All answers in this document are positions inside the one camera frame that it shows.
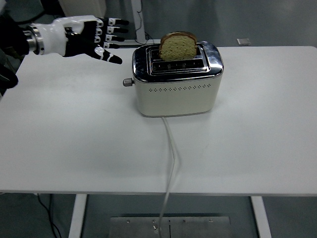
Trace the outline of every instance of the white cable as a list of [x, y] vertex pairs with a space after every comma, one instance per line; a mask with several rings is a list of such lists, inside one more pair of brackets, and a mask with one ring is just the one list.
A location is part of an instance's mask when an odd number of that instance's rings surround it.
[[165, 128], [166, 128], [166, 132], [167, 132], [167, 136], [168, 136], [168, 141], [169, 141], [169, 144], [171, 146], [171, 149], [172, 149], [172, 155], [173, 155], [173, 165], [172, 165], [172, 171], [170, 172], [170, 176], [169, 176], [169, 180], [168, 180], [168, 183], [167, 183], [167, 189], [166, 189], [166, 194], [165, 194], [165, 198], [164, 198], [164, 202], [163, 202], [163, 206], [162, 206], [162, 210], [160, 212], [160, 215], [159, 215], [159, 219], [158, 219], [158, 236], [159, 238], [161, 238], [161, 222], [162, 222], [162, 218], [163, 218], [163, 215], [164, 215], [164, 211], [166, 209], [166, 205], [167, 205], [167, 201], [168, 201], [168, 197], [169, 197], [169, 192], [170, 192], [170, 187], [171, 187], [171, 181], [172, 181], [172, 178], [173, 178], [173, 175], [174, 175], [174, 168], [175, 168], [175, 157], [176, 157], [176, 148], [175, 148], [175, 144], [174, 144], [174, 139], [173, 139], [173, 135], [172, 135], [172, 132], [169, 128], [169, 125], [167, 123], [167, 120], [166, 118], [162, 118], [163, 122], [164, 122], [164, 125], [165, 125]]

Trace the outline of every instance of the floor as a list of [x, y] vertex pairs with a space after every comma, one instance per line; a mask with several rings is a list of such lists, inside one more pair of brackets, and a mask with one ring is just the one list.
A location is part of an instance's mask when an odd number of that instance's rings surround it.
[[[108, 0], [106, 16], [133, 22], [129, 0]], [[16, 21], [42, 11], [39, 0], [9, 0]], [[252, 46], [317, 47], [315, 0], [153, 0], [143, 1], [146, 32], [154, 39], [172, 31], [190, 31], [198, 40], [217, 47], [238, 46], [236, 38], [249, 38]], [[50, 23], [45, 15], [38, 23]], [[133, 24], [128, 39], [134, 39]], [[49, 205], [49, 195], [41, 194]], [[53, 222], [68, 237], [75, 195], [53, 195]], [[82, 238], [106, 238], [111, 216], [158, 214], [162, 196], [90, 195]], [[264, 197], [273, 238], [317, 237], [316, 197]], [[171, 196], [171, 215], [229, 216], [235, 238], [258, 237], [248, 197]], [[53, 238], [47, 212], [35, 194], [0, 195], [0, 237]]]

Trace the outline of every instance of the black cable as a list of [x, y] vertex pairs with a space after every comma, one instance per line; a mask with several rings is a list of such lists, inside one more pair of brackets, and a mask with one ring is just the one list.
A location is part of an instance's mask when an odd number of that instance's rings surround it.
[[58, 235], [59, 235], [59, 238], [61, 238], [61, 234], [60, 234], [60, 232], [59, 232], [59, 229], [58, 229], [58, 227], [53, 223], [52, 217], [51, 217], [51, 210], [50, 210], [50, 209], [51, 209], [51, 206], [52, 206], [52, 197], [53, 197], [53, 195], [50, 194], [50, 205], [49, 205], [49, 208], [47, 208], [47, 207], [43, 204], [43, 202], [42, 202], [41, 199], [40, 199], [40, 195], [39, 195], [39, 194], [38, 194], [38, 201], [39, 201], [39, 203], [45, 208], [46, 212], [48, 213], [49, 221], [50, 221], [50, 225], [51, 225], [51, 230], [52, 230], [52, 233], [53, 233], [54, 237], [55, 237], [55, 238], [58, 238], [57, 235], [56, 235], [56, 233], [55, 233], [55, 230], [54, 230], [54, 228], [56, 228], [56, 230], [57, 230], [57, 232], [58, 232]]

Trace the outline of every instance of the table leg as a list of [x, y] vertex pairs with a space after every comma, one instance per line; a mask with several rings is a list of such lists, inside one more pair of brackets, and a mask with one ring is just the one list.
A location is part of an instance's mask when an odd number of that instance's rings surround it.
[[260, 238], [272, 238], [262, 197], [251, 197]]
[[80, 238], [85, 215], [86, 200], [87, 194], [76, 194], [68, 238]]

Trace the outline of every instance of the metal plate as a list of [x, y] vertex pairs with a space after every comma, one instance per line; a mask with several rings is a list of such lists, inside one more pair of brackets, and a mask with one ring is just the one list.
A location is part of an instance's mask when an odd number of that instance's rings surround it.
[[[158, 217], [112, 217], [109, 238], [158, 238]], [[164, 217], [163, 238], [232, 238], [229, 217]]]
[[249, 38], [237, 38], [238, 44], [240, 46], [250, 46], [251, 41]]

